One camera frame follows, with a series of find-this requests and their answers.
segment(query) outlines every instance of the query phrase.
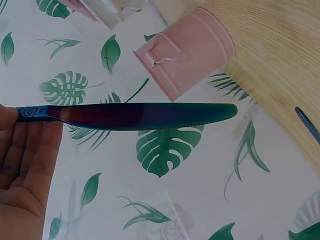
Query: iridescent knife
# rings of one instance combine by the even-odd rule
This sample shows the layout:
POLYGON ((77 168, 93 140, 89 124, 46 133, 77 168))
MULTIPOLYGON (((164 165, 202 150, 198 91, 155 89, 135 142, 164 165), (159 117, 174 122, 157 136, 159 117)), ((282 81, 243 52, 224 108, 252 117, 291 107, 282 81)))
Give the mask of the iridescent knife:
POLYGON ((238 109, 229 103, 105 103, 18 107, 18 122, 61 121, 111 131, 183 128, 224 121, 238 109))

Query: iridescent utensil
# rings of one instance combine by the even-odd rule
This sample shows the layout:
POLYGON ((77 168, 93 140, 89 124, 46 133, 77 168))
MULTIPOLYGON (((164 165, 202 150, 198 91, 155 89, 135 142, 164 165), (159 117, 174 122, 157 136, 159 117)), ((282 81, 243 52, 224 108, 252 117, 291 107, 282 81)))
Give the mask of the iridescent utensil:
POLYGON ((238 109, 228 103, 105 103, 18 107, 18 122, 61 121, 99 130, 139 131, 224 121, 238 109))

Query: wooden surface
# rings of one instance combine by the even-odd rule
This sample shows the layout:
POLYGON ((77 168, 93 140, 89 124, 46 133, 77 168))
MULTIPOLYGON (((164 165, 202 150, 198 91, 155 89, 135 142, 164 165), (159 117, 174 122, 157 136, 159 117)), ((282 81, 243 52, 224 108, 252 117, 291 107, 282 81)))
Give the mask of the wooden surface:
POLYGON ((237 55, 224 70, 286 130, 320 174, 320 145, 295 112, 300 107, 320 130, 320 1, 154 2, 169 24, 196 6, 222 22, 237 55))

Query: pink ceramic mug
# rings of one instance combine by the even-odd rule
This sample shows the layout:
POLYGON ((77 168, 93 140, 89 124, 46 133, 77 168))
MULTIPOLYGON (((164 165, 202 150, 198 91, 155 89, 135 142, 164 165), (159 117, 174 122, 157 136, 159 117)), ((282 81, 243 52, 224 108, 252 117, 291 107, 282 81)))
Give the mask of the pink ceramic mug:
POLYGON ((92 13, 80 2, 80 0, 59 0, 62 4, 66 5, 67 7, 79 12, 88 18, 91 18, 94 21, 97 19, 92 15, 92 13))
POLYGON ((236 50, 218 19, 198 7, 134 53, 175 100, 235 56, 236 50))

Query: leaf print tablecloth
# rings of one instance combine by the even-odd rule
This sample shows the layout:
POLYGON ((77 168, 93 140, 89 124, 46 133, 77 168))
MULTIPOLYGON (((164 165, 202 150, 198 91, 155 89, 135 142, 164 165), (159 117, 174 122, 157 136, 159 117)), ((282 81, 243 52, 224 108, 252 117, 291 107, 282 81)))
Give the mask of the leaf print tablecloth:
MULTIPOLYGON (((152 4, 112 31, 57 0, 0 0, 0 103, 168 102, 132 50, 166 24, 152 4)), ((315 240, 319 177, 221 71, 179 102, 235 103, 197 127, 64 126, 43 232, 50 240, 315 240)))

